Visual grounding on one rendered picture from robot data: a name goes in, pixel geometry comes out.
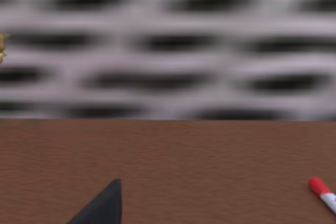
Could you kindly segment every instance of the patterned wall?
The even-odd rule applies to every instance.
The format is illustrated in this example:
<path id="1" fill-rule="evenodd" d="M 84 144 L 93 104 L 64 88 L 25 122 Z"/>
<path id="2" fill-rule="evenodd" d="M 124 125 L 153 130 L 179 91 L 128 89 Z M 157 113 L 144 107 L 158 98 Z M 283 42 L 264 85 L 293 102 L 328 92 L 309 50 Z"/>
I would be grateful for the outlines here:
<path id="1" fill-rule="evenodd" d="M 336 0 L 0 0 L 5 118 L 333 120 Z"/>

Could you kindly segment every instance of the red and white marker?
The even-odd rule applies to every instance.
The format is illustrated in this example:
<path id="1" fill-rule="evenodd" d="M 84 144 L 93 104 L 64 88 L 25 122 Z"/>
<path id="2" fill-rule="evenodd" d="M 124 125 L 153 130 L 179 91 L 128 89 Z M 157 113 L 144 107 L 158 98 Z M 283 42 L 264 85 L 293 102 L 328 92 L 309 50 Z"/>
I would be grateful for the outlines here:
<path id="1" fill-rule="evenodd" d="M 336 195 L 318 177 L 312 177 L 308 181 L 310 189 L 336 214 Z"/>

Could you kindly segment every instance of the dark pointed object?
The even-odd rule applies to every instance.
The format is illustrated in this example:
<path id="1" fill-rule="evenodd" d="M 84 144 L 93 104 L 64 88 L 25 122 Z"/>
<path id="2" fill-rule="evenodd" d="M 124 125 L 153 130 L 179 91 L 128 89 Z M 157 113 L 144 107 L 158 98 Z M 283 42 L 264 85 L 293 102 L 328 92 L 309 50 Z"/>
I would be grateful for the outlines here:
<path id="1" fill-rule="evenodd" d="M 121 180 L 116 179 L 67 224 L 121 224 Z"/>

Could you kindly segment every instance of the golden figurine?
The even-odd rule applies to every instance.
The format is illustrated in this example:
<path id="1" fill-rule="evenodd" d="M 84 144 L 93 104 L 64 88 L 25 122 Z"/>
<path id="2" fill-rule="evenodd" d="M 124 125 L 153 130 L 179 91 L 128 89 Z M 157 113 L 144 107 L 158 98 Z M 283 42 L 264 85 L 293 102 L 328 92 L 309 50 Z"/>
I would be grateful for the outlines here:
<path id="1" fill-rule="evenodd" d="M 4 50 L 6 48 L 5 45 L 5 38 L 7 38 L 9 35 L 8 34 L 0 34 L 0 64 L 4 60 L 4 57 L 6 54 L 4 53 Z"/>

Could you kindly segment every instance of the brown table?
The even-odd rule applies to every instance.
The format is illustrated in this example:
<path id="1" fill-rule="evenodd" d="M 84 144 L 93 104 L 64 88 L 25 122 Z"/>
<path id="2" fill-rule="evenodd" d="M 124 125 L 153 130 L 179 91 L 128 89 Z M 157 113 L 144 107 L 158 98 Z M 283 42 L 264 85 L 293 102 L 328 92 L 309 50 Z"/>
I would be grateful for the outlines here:
<path id="1" fill-rule="evenodd" d="M 0 121 L 0 223 L 63 224 L 115 178 L 123 224 L 335 223 L 336 124 Z"/>

